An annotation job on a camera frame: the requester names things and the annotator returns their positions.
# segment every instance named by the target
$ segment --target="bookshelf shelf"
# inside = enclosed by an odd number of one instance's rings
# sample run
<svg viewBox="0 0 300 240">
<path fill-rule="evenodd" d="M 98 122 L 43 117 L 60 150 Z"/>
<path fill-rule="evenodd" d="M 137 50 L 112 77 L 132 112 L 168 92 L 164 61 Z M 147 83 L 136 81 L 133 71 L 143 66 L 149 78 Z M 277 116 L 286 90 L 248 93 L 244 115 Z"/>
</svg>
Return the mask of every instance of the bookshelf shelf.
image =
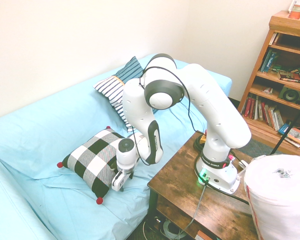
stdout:
<svg viewBox="0 0 300 240">
<path fill-rule="evenodd" d="M 271 17 L 268 34 L 240 101 L 238 107 L 239 112 L 243 110 L 248 94 L 254 94 L 258 95 L 259 99 L 263 99 L 265 102 L 269 101 L 269 104 L 271 104 L 271 102 L 273 105 L 273 102 L 277 103 L 277 108 L 284 122 L 293 120 L 298 114 L 300 105 L 280 99 L 279 94 L 283 87 L 300 92 L 300 83 L 280 80 L 277 73 L 273 71 L 269 71 L 268 73 L 259 71 L 270 49 L 276 50 L 275 52 L 279 53 L 276 64 L 291 68 L 300 66 L 300 19 L 291 19 L 288 18 L 288 15 L 289 13 L 287 11 L 281 11 Z M 273 41 L 272 37 L 274 33 L 280 33 L 280 36 L 277 35 L 278 38 L 275 44 L 269 45 L 270 42 Z M 273 88 L 272 94 L 263 92 L 264 88 Z M 280 140 L 281 135 L 270 127 L 265 120 L 260 121 L 259 119 L 251 119 L 248 117 L 244 117 L 244 119 L 254 139 L 271 147 L 274 147 Z M 300 148 L 297 148 L 285 140 L 278 150 L 285 154 L 300 155 Z"/>
<path fill-rule="evenodd" d="M 272 148 L 276 146 L 281 138 L 277 131 L 268 126 L 265 121 L 252 120 L 248 117 L 243 118 L 248 123 L 254 139 L 260 142 L 264 142 L 264 139 L 267 139 L 268 146 Z M 278 150 L 286 154 L 300 155 L 300 148 L 293 146 L 287 141 L 283 141 Z"/>
<path fill-rule="evenodd" d="M 278 96 L 280 94 L 280 91 L 278 91 L 276 89 L 273 89 L 272 94 L 267 94 L 267 93 L 263 92 L 264 88 L 265 88 L 264 85 L 261 85 L 261 84 L 258 84 L 256 82 L 254 82 L 252 84 L 249 92 L 252 93 L 252 94 L 261 96 L 263 98 L 272 100 L 274 102 L 284 104 L 284 105 L 290 106 L 290 107 L 295 108 L 295 109 L 300 109 L 300 105 L 278 98 Z"/>
<path fill-rule="evenodd" d="M 268 80 L 276 82 L 276 83 L 287 85 L 291 89 L 295 89 L 295 90 L 299 90 L 300 91 L 300 83 L 298 83 L 298 82 L 292 82 L 292 81 L 283 81 L 283 80 L 280 80 L 277 77 L 276 73 L 273 73 L 273 72 L 267 72 L 266 73 L 266 72 L 260 72 L 260 71 L 258 71 L 256 73 L 256 76 L 264 78 L 264 79 L 268 79 Z"/>
<path fill-rule="evenodd" d="M 270 45 L 269 46 L 272 49 L 279 49 L 290 53 L 300 54 L 300 48 L 299 47 L 291 47 L 289 45 Z"/>
</svg>

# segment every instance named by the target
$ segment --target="speaker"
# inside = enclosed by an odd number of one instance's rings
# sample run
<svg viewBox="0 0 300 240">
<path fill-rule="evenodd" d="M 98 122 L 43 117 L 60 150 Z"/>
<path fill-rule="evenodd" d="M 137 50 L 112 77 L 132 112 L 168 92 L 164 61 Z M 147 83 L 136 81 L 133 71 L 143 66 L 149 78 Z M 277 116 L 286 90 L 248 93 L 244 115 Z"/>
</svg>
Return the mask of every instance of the speaker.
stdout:
<svg viewBox="0 0 300 240">
<path fill-rule="evenodd" d="M 300 91 L 288 88 L 286 86 L 283 87 L 278 98 L 300 105 Z"/>
</svg>

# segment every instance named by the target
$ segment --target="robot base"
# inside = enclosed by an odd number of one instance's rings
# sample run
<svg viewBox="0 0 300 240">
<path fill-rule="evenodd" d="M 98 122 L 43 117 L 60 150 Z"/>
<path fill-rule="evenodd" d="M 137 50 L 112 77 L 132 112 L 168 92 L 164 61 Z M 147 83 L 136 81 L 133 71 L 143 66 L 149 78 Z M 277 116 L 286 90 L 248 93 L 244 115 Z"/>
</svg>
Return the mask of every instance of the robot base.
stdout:
<svg viewBox="0 0 300 240">
<path fill-rule="evenodd" d="M 205 169 L 205 178 L 209 180 L 209 184 L 222 192 L 233 194 L 239 187 L 240 177 L 231 163 L 225 168 L 215 169 L 205 164 L 200 157 L 196 162 L 196 169 L 198 173 Z"/>
</svg>

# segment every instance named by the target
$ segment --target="couch armrest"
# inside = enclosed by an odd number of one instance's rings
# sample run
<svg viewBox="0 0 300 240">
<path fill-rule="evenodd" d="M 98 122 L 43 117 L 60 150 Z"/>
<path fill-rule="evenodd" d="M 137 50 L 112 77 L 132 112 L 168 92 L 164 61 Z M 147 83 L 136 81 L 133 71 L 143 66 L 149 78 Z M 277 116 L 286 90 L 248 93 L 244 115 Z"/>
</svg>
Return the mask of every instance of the couch armrest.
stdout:
<svg viewBox="0 0 300 240">
<path fill-rule="evenodd" d="M 0 240 L 55 240 L 17 190 L 0 162 Z"/>
</svg>

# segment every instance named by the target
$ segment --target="white plastic bag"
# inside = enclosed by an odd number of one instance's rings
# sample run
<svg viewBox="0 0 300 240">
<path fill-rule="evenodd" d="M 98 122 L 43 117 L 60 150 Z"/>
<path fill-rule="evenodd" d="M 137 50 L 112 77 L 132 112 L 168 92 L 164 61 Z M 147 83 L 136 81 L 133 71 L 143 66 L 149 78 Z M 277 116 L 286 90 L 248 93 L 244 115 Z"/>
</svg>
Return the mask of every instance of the white plastic bag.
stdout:
<svg viewBox="0 0 300 240">
<path fill-rule="evenodd" d="M 300 240 L 300 156 L 256 158 L 244 186 L 259 240 Z"/>
</svg>

